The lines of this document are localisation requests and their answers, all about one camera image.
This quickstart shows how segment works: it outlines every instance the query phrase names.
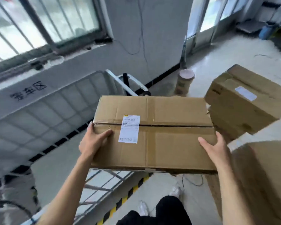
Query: white sneaker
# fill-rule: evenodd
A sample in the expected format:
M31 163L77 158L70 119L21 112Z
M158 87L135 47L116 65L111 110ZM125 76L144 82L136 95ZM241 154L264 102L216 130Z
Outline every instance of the white sneaker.
M149 215L149 208L148 208L147 204L142 200L140 201L140 203L138 205L138 211L141 216Z
M180 199L181 194L182 194L182 190L180 189L179 186L176 185L173 187L172 192L170 192L169 195Z

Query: white sticker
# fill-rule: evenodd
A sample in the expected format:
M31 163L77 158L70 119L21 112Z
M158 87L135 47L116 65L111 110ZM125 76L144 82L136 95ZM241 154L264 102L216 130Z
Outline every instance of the white sticker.
M136 144L141 117L139 115L124 115L119 142Z
M243 86L239 86L235 89L239 94L241 94L246 99L253 101L257 98L257 95L253 94L249 90L245 89Z

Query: packing tape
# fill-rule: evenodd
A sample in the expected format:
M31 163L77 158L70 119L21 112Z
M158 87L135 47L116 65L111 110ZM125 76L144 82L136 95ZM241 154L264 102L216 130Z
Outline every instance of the packing tape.
M147 123L151 124L155 121L155 99L147 96Z
M149 131L146 133L147 138L147 166L156 166L156 140L155 140L155 131L153 128L148 128Z

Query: window frame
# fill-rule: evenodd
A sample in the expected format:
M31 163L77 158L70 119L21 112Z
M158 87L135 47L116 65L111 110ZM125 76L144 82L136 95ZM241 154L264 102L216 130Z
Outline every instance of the window frame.
M47 44L42 47L16 55L10 59L0 61L0 82L12 76L20 75L31 69L37 69L37 66L45 64L48 60L56 59L60 56L66 56L75 51L83 49L86 46L93 44L96 39L110 38L106 24L107 16L104 14L104 11L102 9L102 7L105 6L105 4L102 3L104 2L104 0L90 1L92 1L94 5L95 15L99 23L99 28L95 28L93 31L88 31L85 35L70 38L60 42L53 42L49 33L41 23L39 16L33 9L31 3L29 3L28 1L28 5L30 6L24 6L22 4L26 13L29 15L32 21L35 17L37 18L36 21L39 20L39 22L36 23L33 21L33 23L39 30L42 37L44 37Z

